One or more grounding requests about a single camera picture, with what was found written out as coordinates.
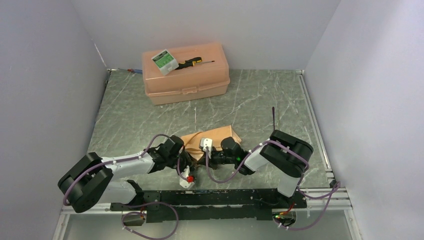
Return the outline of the peach satin napkin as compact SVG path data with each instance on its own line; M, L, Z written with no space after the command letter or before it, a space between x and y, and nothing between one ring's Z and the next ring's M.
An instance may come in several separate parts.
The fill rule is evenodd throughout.
M184 142L185 150L190 154L190 156L199 161L204 152L202 147L200 147L201 139L212 139L212 146L215 147L218 151L222 150L221 142L225 138L232 137L233 140L240 144L242 139L236 134L231 125L222 126L207 131L198 131L195 133L190 133L180 138Z

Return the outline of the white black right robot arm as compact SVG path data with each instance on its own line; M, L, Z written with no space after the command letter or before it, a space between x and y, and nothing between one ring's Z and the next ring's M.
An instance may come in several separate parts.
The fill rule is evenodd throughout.
M252 175L259 168L272 164L282 171L281 179L275 194L276 203L287 208L295 201L295 191L304 173L309 169L309 160L313 147L297 137L280 130L274 130L270 137L259 143L253 149L243 150L232 137L220 142L221 150L213 147L213 140L201 138L199 148L204 152L204 165L234 165L235 172L242 175Z

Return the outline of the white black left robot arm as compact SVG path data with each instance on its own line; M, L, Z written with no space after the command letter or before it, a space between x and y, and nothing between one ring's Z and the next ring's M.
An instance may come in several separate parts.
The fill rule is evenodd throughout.
M178 136L164 136L165 142L134 154L101 157L96 152L83 156L57 183L63 193L62 204L76 213L90 210L96 204L121 204L131 210L145 204L145 192L127 177L152 174L165 168L175 169L180 178L190 177L195 159L186 151Z

